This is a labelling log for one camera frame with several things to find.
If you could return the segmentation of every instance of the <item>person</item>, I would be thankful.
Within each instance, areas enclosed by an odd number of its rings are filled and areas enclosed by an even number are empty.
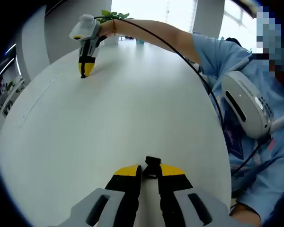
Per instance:
[[[129,21],[163,38],[183,56],[202,66],[205,75],[217,79],[213,87],[216,97],[221,97],[221,77],[250,55],[234,42],[187,33],[158,21]],[[110,36],[114,32],[172,51],[159,39],[124,21],[110,20],[101,24],[100,35]],[[267,61],[253,59],[241,72],[268,100],[277,119],[284,115],[284,72],[280,70],[283,67],[277,58],[275,61],[270,59],[269,65]],[[220,108],[225,120],[224,136],[231,171],[234,171],[250,156],[257,146],[257,140],[244,134],[233,110],[224,99],[221,99]],[[274,132],[272,137],[270,143],[261,146],[257,154],[232,177],[233,192],[241,190],[241,194],[231,216],[242,223],[257,227],[269,219],[284,192],[284,127]]]

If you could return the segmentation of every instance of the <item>window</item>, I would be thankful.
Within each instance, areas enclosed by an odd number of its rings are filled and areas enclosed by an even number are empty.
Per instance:
[[[197,0],[112,0],[112,12],[135,19],[157,20],[191,32]]]
[[[257,48],[256,19],[231,0],[225,0],[219,39],[236,38],[242,47],[255,52]]]

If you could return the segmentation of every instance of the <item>gray gripper housing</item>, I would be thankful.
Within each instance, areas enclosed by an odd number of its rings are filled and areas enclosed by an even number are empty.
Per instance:
[[[227,207],[199,188],[175,191],[186,227],[252,227],[229,216]]]
[[[125,192],[97,188],[71,208],[70,217],[57,227],[113,227]]]
[[[83,39],[83,40],[80,41],[81,48],[79,50],[79,57],[81,57],[83,55],[83,47],[84,47],[86,42],[89,42],[89,51],[88,51],[87,56],[91,57],[93,55],[95,49],[99,46],[98,40],[99,40],[100,37],[98,36],[98,33],[99,33],[100,28],[101,28],[100,22],[97,21],[91,37]]]

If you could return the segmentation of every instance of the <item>green plant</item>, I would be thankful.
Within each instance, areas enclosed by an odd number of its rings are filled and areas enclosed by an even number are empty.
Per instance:
[[[105,17],[110,17],[110,18],[97,19],[97,21],[99,21],[101,24],[109,20],[112,20],[112,19],[133,19],[133,18],[127,18],[129,16],[129,13],[123,14],[123,13],[117,13],[117,12],[108,12],[106,10],[102,10],[102,15]]]
[[[9,91],[9,90],[10,90],[10,87],[13,86],[13,85],[14,85],[14,82],[13,82],[13,81],[9,82],[9,84],[8,84],[8,86],[7,86],[6,89]]]

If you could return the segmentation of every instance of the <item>light blue shirt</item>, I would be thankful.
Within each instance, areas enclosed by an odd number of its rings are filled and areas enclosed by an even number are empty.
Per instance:
[[[193,34],[195,49],[201,61],[203,73],[215,82],[213,93],[221,97],[221,78],[235,64],[250,53],[236,43],[217,40]],[[268,73],[267,60],[252,60],[241,72],[260,90],[274,111],[274,119],[284,115],[284,88],[279,81]],[[225,140],[236,136],[238,150],[230,152],[231,170],[236,170],[252,153],[257,141],[241,135],[239,121],[222,98],[220,108],[225,119]],[[284,127],[272,134],[269,144],[261,146],[258,153],[232,177],[232,190],[244,189],[237,202],[251,207],[261,217],[262,223],[269,219],[276,203],[284,193]]]

